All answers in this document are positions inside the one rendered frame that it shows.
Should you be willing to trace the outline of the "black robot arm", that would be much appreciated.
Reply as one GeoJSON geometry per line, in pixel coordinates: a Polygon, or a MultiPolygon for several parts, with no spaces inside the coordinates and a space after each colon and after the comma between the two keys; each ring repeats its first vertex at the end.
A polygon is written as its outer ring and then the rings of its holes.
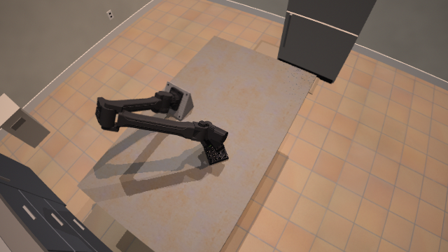
{"type": "Polygon", "coordinates": [[[169,92],[159,91],[155,93],[154,97],[145,99],[112,101],[98,97],[95,115],[103,130],[118,132],[120,127],[133,127],[174,134],[192,141],[204,141],[207,145],[211,144],[217,153],[221,152],[225,148],[223,143],[227,139],[228,132],[213,125],[210,121],[178,122],[131,113],[147,110],[154,113],[168,113],[169,109],[177,111],[182,97],[183,92],[175,87],[171,87],[169,92]],[[116,114],[118,114],[117,122],[115,122],[116,114]]]}

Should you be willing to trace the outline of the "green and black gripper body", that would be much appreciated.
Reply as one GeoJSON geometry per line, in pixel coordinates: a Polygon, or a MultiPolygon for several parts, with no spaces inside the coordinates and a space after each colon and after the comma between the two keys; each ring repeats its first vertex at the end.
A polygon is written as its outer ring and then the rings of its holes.
{"type": "Polygon", "coordinates": [[[207,145],[204,141],[201,141],[200,143],[203,145],[204,148],[207,148],[211,145],[211,144],[207,145]]]}

